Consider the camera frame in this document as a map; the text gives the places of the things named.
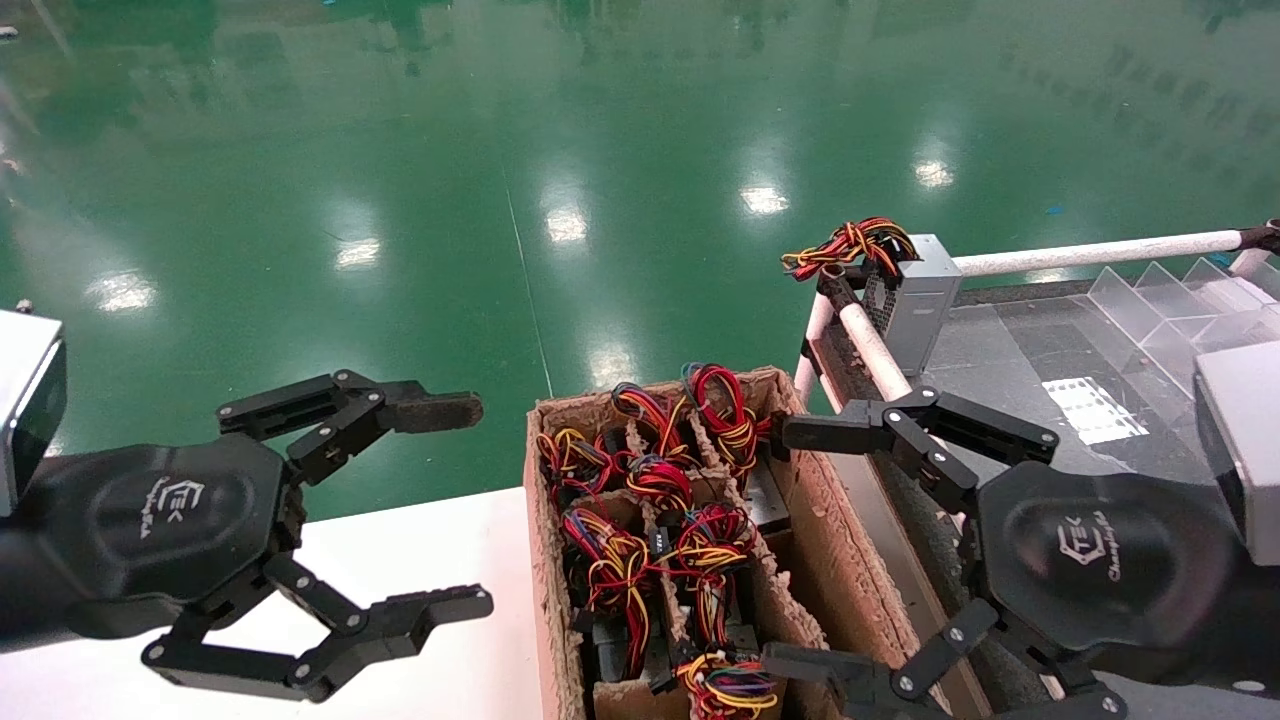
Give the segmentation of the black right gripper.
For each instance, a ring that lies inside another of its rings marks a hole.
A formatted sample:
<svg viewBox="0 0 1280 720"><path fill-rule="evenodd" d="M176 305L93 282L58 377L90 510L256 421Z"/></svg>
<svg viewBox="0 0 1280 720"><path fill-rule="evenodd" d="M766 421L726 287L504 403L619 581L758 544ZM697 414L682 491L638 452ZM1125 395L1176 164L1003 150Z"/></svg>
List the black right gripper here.
<svg viewBox="0 0 1280 720"><path fill-rule="evenodd" d="M1245 562L1213 488L1060 471L1044 465L1059 447L1051 429L932 387L854 400L836 415L786 413L782 446L884 455L946 512L978 523L991 603L973 600L900 669L855 653L764 646L765 673L835 692L847 719L946 719L932 688L987 639L1041 662L1064 692L1002 719L1125 719L1126 702L1085 664L1051 659L1018 628L1060 653L1180 653L1220 621ZM954 447L1016 466L977 491L978 475Z"/></svg>

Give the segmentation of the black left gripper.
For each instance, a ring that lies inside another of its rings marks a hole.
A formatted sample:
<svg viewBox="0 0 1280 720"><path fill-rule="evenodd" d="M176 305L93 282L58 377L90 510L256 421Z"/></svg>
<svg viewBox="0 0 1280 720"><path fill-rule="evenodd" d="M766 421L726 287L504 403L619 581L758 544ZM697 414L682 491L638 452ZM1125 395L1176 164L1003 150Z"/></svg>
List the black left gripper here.
<svg viewBox="0 0 1280 720"><path fill-rule="evenodd" d="M462 430L483 415L470 391L339 370L220 407L224 436L204 445L47 459L15 510L15 638L116 641L175 621L142 655L172 684L323 703L367 666L420 655L438 626L489 616L494 600L474 584L361 609L288 556L306 519L298 486L388 433ZM259 443L293 433L285 460ZM300 656L206 643L274 593L325 638Z"/></svg>

